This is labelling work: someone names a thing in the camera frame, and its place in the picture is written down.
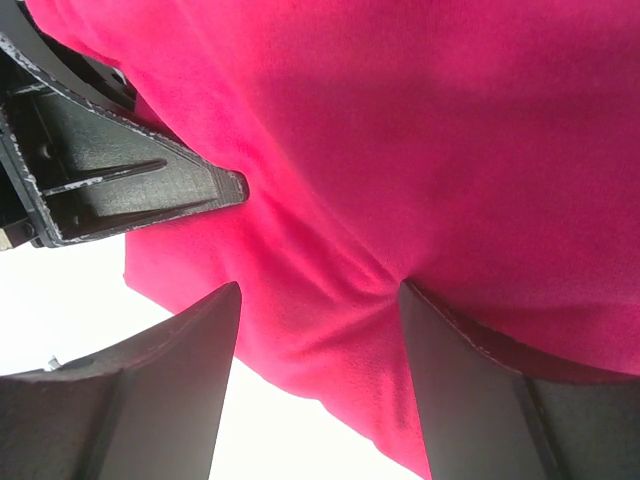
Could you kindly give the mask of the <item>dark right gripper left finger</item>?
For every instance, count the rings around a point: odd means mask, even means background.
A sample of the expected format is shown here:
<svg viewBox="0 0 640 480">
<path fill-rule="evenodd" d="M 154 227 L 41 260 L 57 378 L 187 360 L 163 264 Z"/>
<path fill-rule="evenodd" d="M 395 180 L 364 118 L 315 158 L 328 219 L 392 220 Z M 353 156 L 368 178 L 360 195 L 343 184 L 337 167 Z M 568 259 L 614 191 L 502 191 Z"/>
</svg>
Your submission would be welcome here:
<svg viewBox="0 0 640 480">
<path fill-rule="evenodd" d="M 3 377 L 2 477 L 207 478 L 241 302 L 229 283 L 109 348 Z"/>
</svg>

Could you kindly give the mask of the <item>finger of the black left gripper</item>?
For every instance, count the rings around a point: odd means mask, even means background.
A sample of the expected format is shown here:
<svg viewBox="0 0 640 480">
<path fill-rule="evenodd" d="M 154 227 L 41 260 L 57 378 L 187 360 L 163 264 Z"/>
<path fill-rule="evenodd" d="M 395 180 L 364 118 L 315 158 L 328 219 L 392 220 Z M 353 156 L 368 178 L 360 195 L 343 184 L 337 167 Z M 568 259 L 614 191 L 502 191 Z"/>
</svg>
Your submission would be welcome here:
<svg viewBox="0 0 640 480">
<path fill-rule="evenodd" d="M 245 203 L 245 177 L 70 88 L 1 35 L 1 246 L 60 248 Z"/>
<path fill-rule="evenodd" d="M 84 56 L 43 33 L 24 1 L 1 3 L 1 50 L 36 79 L 63 95 L 127 115 L 135 91 L 119 70 Z"/>
</svg>

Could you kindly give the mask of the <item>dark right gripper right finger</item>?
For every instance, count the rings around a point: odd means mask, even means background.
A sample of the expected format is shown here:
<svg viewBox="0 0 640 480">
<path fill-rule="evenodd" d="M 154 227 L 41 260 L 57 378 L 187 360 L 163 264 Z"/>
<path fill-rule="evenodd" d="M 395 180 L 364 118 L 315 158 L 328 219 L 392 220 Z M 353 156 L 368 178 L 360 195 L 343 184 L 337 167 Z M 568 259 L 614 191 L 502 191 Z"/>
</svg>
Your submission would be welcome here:
<svg viewBox="0 0 640 480">
<path fill-rule="evenodd" d="M 411 284 L 402 331 L 436 479 L 635 479 L 639 380 L 455 314 Z"/>
</svg>

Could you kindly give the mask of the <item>crimson pink t shirt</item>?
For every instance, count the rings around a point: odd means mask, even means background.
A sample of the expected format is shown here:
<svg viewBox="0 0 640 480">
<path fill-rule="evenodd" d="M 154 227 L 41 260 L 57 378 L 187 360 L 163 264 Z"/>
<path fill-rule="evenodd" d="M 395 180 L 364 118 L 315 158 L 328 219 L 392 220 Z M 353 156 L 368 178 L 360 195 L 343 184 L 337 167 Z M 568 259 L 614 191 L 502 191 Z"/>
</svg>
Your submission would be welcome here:
<svg viewBox="0 0 640 480">
<path fill-rule="evenodd" d="M 242 206 L 132 232 L 177 312 L 235 281 L 237 356 L 429 478 L 405 280 L 555 358 L 639 372 L 635 1 L 31 1 Z"/>
</svg>

